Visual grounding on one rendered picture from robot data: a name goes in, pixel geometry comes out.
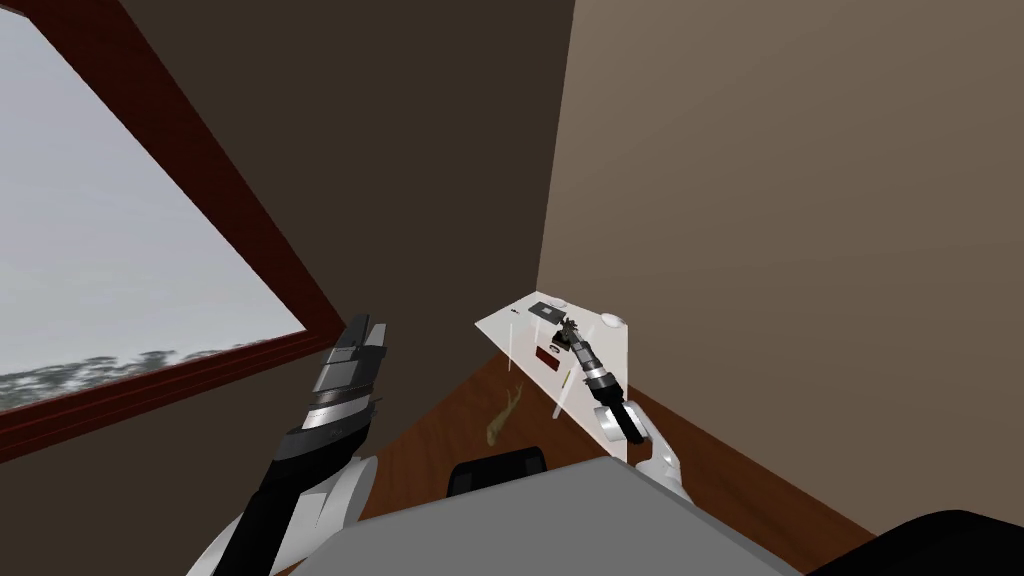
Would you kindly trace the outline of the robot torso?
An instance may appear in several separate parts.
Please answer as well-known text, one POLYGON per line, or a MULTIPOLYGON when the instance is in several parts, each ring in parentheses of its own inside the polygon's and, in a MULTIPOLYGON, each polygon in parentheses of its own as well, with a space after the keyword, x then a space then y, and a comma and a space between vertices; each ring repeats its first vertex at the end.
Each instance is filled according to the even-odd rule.
POLYGON ((700 510, 662 450, 601 457, 338 532, 292 576, 800 576, 700 510))

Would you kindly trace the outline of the olive elongated object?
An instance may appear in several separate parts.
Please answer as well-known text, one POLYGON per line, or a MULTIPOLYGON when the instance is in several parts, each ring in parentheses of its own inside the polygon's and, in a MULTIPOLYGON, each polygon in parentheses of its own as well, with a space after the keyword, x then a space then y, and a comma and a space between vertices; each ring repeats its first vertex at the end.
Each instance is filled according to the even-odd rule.
POLYGON ((497 445, 501 431, 521 399, 522 388, 523 385, 519 384, 515 388, 515 393, 507 390, 505 407, 488 422, 485 428, 485 441, 488 447, 497 445))

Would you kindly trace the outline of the white table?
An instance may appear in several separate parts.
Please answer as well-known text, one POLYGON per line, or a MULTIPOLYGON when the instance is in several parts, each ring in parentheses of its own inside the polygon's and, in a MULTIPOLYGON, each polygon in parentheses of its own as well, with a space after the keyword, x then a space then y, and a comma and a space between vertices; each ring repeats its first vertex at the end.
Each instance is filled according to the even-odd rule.
POLYGON ((627 459, 628 443, 606 439, 594 413, 600 403, 593 398, 583 381, 584 370, 579 367, 575 355, 557 343, 558 327, 528 312, 538 301, 545 301, 562 308, 575 322, 578 332, 588 342, 604 368, 612 373, 623 395, 628 396, 628 326, 613 329, 600 318, 601 313, 582 308, 560 298, 532 292, 475 323, 492 342, 508 357, 510 365, 521 369, 534 385, 544 392, 554 406, 545 416, 550 420, 570 420, 588 434, 608 455, 627 459), (535 356, 535 348, 549 349, 560 360, 558 372, 552 371, 535 356), (564 374, 572 370, 568 382, 559 388, 564 374))

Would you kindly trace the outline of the window with dark red frame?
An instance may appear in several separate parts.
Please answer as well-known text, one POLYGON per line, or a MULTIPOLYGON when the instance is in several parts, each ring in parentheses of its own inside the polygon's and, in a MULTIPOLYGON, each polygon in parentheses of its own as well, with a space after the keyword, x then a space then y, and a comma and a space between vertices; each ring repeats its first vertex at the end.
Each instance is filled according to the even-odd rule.
POLYGON ((240 340, 0 411, 0 463, 342 328, 121 0, 0 0, 0 370, 240 340))

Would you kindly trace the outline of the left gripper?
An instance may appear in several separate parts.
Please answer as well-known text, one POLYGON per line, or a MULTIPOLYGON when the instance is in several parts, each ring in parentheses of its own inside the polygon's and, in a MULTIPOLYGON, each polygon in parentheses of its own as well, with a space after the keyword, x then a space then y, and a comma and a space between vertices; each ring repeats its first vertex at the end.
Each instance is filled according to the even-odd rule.
POLYGON ((387 325, 375 324, 369 331, 370 316, 355 315, 342 333, 342 347, 334 348, 321 369, 313 390, 314 405, 347 402, 373 392, 384 347, 387 325))

